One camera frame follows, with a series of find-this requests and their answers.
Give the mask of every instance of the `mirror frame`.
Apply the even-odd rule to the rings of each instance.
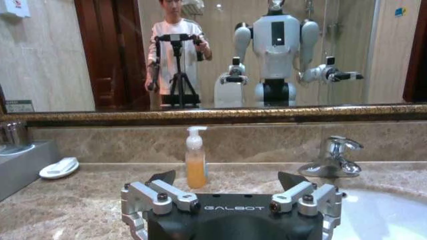
[[[30,127],[175,126],[427,120],[427,104],[195,109],[150,112],[40,112],[0,115]]]

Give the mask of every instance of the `person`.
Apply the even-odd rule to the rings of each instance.
[[[182,71],[187,73],[190,83],[197,92],[199,92],[198,84],[198,52],[203,53],[205,59],[213,60],[213,51],[210,43],[205,38],[205,33],[201,25],[189,19],[182,18],[182,0],[159,0],[162,8],[165,10],[165,21],[158,22],[153,27],[153,37],[150,45],[150,53],[147,59],[147,79],[145,87],[150,91],[150,84],[154,81],[155,63],[157,63],[157,41],[155,37],[161,37],[169,34],[189,34],[199,36],[202,43],[194,44],[194,41],[185,41],[182,48]],[[173,83],[170,82],[174,75],[178,73],[177,58],[174,56],[174,49],[170,42],[161,42],[161,70],[158,76],[159,90],[155,96],[151,94],[151,105],[157,105],[161,101],[162,96],[171,94]],[[186,87],[186,94],[190,93],[189,87]]]

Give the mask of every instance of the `wooden door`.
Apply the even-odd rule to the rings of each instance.
[[[147,109],[138,0],[75,0],[98,110]]]
[[[427,102],[427,0],[421,1],[403,99],[409,103]]]

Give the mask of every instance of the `countertop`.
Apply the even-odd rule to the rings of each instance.
[[[278,171],[295,174],[302,163],[210,164],[210,183],[197,193],[283,192]],[[427,202],[427,162],[367,162],[355,178],[323,180],[345,189],[395,193]],[[174,185],[190,191],[183,164],[87,163],[67,178],[39,179],[0,202],[0,240],[131,240],[122,222],[121,189],[155,173],[177,170]]]

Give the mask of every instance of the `white soap dish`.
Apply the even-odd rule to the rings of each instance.
[[[60,179],[73,174],[79,168],[79,161],[75,157],[66,157],[58,163],[43,168],[39,175],[44,179]]]

